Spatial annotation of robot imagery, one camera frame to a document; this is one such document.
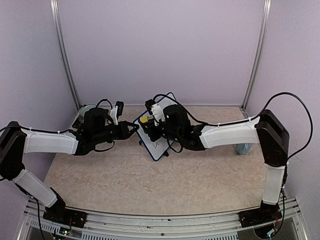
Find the yellow whiteboard eraser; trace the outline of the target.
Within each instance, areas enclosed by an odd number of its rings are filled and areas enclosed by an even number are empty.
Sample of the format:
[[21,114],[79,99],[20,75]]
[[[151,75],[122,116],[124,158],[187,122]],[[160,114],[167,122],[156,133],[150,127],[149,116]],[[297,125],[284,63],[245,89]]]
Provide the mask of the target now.
[[139,122],[141,123],[141,124],[145,124],[145,123],[147,123],[149,120],[148,120],[148,117],[146,116],[146,115],[143,115],[143,116],[141,116],[140,118],[139,118]]

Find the blue framed whiteboard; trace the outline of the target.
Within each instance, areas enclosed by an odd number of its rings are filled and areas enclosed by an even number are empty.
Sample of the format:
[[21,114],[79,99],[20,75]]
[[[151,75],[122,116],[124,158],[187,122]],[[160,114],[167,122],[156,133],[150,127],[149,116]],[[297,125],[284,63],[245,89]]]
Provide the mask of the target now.
[[[176,100],[175,95],[172,92],[166,94],[166,96]],[[168,99],[167,97],[157,98],[156,103],[163,109],[169,105],[175,104],[173,100]],[[141,124],[139,123],[140,117],[147,116],[148,120],[152,118],[152,115],[148,113],[147,110],[144,110],[132,123],[139,125],[138,130],[136,131],[139,140],[142,145],[145,147],[147,152],[153,161],[157,162],[162,156],[165,155],[165,152],[168,151],[169,145],[165,138],[160,137],[156,141],[151,141],[150,137],[143,131]]]

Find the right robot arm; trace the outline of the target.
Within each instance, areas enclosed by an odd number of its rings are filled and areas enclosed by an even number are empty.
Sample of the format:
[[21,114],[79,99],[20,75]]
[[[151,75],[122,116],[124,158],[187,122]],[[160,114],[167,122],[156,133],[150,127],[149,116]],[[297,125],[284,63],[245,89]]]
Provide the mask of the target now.
[[238,122],[208,124],[199,121],[192,125],[190,113],[182,105],[161,108],[158,103],[151,103],[146,108],[152,119],[142,125],[152,142],[163,137],[191,151],[259,144],[266,164],[263,197],[259,208],[239,212],[240,224],[243,228],[251,227],[284,216],[279,199],[287,177],[289,133],[270,110]]

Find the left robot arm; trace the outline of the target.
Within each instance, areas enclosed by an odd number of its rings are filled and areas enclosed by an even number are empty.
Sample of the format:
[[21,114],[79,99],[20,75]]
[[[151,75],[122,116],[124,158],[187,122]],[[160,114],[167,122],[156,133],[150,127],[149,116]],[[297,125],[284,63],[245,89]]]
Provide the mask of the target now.
[[93,107],[83,114],[83,123],[76,130],[48,131],[27,128],[11,121],[1,129],[0,175],[12,181],[26,194],[34,197],[45,207],[44,218],[56,223],[71,219],[62,197],[44,184],[23,164],[26,154],[48,153],[85,156],[97,145],[114,144],[129,139],[138,129],[137,124],[119,121],[122,109],[115,106],[111,111]]

